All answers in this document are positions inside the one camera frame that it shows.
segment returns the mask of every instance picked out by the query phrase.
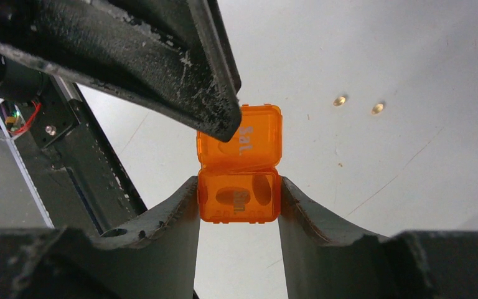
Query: hole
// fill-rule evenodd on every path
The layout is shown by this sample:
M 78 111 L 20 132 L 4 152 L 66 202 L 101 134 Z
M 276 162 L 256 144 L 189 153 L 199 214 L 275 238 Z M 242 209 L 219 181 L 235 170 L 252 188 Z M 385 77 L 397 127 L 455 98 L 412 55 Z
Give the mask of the hole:
M 127 234 L 126 229 L 111 229 L 108 232 L 105 232 L 105 234 L 101 236 L 105 238 L 110 238 L 110 237 L 117 237 L 119 235 L 125 235 L 125 234 Z

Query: wire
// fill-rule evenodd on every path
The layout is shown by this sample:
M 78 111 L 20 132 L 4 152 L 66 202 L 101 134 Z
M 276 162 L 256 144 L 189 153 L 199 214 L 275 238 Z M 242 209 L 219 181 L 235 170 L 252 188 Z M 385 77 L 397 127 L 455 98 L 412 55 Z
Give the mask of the wire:
M 34 104 L 35 110 L 32 113 L 32 115 L 30 116 L 30 118 L 25 122 L 25 124 L 22 127 L 20 127 L 19 129 L 15 130 L 13 132 L 10 132 L 10 133 L 12 133 L 14 135 L 19 135 L 19 134 L 25 133 L 26 131 L 28 131 L 30 129 L 30 127 L 32 126 L 32 123 L 35 120 L 35 116 L 39 113 L 39 110 L 41 109 L 41 103 L 38 104 L 38 103 L 32 101 L 32 104 Z

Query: white surface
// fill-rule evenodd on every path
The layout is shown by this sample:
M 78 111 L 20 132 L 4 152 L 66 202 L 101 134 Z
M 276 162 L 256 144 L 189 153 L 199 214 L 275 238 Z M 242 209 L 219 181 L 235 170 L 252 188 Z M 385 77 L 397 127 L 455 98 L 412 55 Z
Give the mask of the white surface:
M 282 175 L 382 234 L 478 229 L 478 1 L 219 3 L 241 102 L 283 112 Z M 197 174 L 194 130 L 84 94 L 148 207 Z M 202 223 L 195 289 L 286 298 L 277 223 Z

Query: orange pill box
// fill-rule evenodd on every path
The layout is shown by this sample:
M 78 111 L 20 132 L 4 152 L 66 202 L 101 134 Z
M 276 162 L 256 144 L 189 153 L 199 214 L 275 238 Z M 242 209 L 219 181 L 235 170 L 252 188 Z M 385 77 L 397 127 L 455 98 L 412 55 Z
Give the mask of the orange pill box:
M 281 210 L 281 177 L 275 169 L 252 173 L 199 173 L 202 220 L 213 223 L 265 223 Z
M 197 156 L 203 168 L 248 171 L 273 168 L 281 160 L 283 117 L 274 105 L 241 107 L 241 125 L 229 142 L 197 133 Z
M 202 220 L 214 223 L 274 221 L 281 209 L 283 117 L 274 105 L 241 107 L 229 142 L 197 133 L 198 199 Z

